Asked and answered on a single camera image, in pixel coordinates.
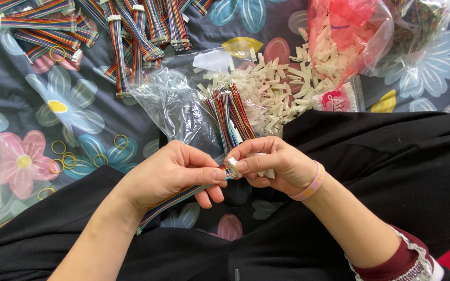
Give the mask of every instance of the yellow flower center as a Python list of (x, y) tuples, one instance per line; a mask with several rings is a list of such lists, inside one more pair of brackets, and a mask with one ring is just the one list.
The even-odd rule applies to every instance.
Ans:
[(26, 169), (30, 167), (30, 164), (33, 163), (33, 161), (30, 159), (27, 155), (22, 155), (16, 160), (17, 165), (20, 167), (20, 169)]
[(63, 113), (67, 112), (67, 106), (58, 100), (50, 100), (48, 101), (49, 109), (51, 109), (55, 113)]

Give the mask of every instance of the person's left hand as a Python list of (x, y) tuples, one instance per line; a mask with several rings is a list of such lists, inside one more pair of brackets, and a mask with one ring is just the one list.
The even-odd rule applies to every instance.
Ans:
[(179, 141), (172, 141), (132, 169), (114, 188), (136, 209), (146, 212), (159, 202), (196, 184), (213, 184), (197, 193), (203, 208), (211, 208), (209, 196), (223, 201), (225, 171), (208, 154)]

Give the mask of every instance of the yellow rubber band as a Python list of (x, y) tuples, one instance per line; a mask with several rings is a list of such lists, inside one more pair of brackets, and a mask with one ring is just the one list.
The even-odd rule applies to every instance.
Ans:
[[(53, 145), (54, 145), (55, 143), (61, 143), (61, 144), (63, 144), (63, 145), (64, 145), (64, 152), (62, 152), (62, 153), (56, 152), (56, 151), (53, 149)], [(66, 152), (66, 150), (67, 150), (67, 145), (64, 144), (64, 142), (62, 142), (61, 140), (60, 140), (60, 141), (57, 140), (57, 141), (54, 141), (54, 142), (52, 143), (52, 151), (53, 151), (55, 154), (57, 154), (57, 155), (62, 155), (62, 154), (64, 154), (64, 153)]]
[[(123, 146), (123, 147), (118, 146), (118, 145), (116, 144), (116, 138), (117, 138), (117, 137), (124, 137), (124, 138), (126, 139), (126, 145)], [(127, 148), (127, 147), (128, 147), (128, 143), (129, 143), (128, 138), (127, 138), (125, 135), (117, 135), (117, 136), (114, 137), (114, 146), (117, 147), (117, 148), (120, 149), (120, 150), (123, 150), (123, 149)]]
[(38, 192), (37, 198), (38, 198), (39, 200), (43, 200), (43, 199), (44, 199), (44, 198), (39, 197), (39, 195), (41, 194), (41, 192), (43, 192), (43, 191), (45, 191), (45, 190), (53, 190), (53, 193), (55, 193), (55, 189), (53, 189), (53, 188), (43, 188), (43, 189), (41, 189), (41, 190)]
[[(61, 170), (59, 170), (59, 171), (54, 171), (54, 170), (52, 170), (52, 163), (55, 162), (55, 161), (59, 161), (60, 163), (62, 163), (62, 169), (61, 169)], [(65, 167), (65, 164), (64, 164), (64, 161), (62, 161), (62, 159), (53, 159), (53, 160), (49, 163), (49, 170), (50, 170), (52, 173), (54, 173), (54, 174), (59, 174), (59, 173), (61, 173), (61, 172), (64, 170), (64, 167)]]
[(93, 165), (95, 165), (97, 168), (100, 168), (100, 166), (97, 165), (97, 163), (95, 163), (95, 159), (97, 159), (98, 156), (102, 156), (105, 159), (105, 161), (107, 162), (107, 163), (105, 163), (105, 165), (109, 164), (109, 159), (107, 159), (107, 157), (105, 157), (105, 155), (99, 154), (99, 155), (95, 156), (95, 158), (93, 158)]
[[(66, 157), (67, 156), (69, 156), (69, 157), (71, 157), (72, 159), (74, 159), (74, 164), (72, 164), (72, 165), (69, 165), (69, 164), (67, 164), (66, 163)], [(75, 166), (76, 166), (76, 164), (78, 163), (78, 161), (77, 161), (77, 159), (76, 159), (76, 156), (72, 153), (72, 152), (65, 152), (64, 153), (64, 155), (62, 156), (62, 162), (64, 163), (64, 167), (66, 168), (66, 169), (73, 169)]]
[[(61, 48), (61, 49), (62, 49), (62, 52), (64, 52), (64, 57), (61, 58), (60, 60), (55, 60), (55, 59), (53, 58), (53, 56), (52, 56), (52, 51), (53, 51), (54, 48)], [(48, 54), (49, 54), (49, 57), (50, 57), (52, 60), (54, 60), (54, 61), (63, 61), (63, 60), (65, 60), (66, 57), (67, 57), (66, 50), (65, 50), (64, 48), (60, 47), (60, 46), (53, 46), (53, 47), (51, 47), (51, 48), (49, 49)]]

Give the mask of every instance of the fingernail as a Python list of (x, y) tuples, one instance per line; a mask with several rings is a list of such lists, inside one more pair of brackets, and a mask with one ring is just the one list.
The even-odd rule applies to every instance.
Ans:
[(223, 181), (225, 179), (225, 171), (218, 169), (213, 172), (213, 180)]
[(235, 164), (235, 168), (238, 171), (245, 171), (247, 170), (247, 162), (246, 161), (239, 161)]

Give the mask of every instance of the maroon sleeve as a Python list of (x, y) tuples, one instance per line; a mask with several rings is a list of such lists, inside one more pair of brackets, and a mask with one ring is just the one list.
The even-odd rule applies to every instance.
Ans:
[[(427, 246), (414, 235), (397, 227), (392, 227), (399, 233), (402, 233), (410, 243), (414, 243), (426, 250), (426, 258), (433, 272), (434, 262), (430, 257)], [(364, 281), (409, 281), (414, 280), (416, 276), (419, 276), (425, 270), (424, 266), (418, 262), (419, 257), (419, 253), (415, 249), (409, 249), (408, 243), (402, 240), (397, 252), (383, 264), (370, 269), (360, 269), (358, 267), (353, 267), (353, 269)]]

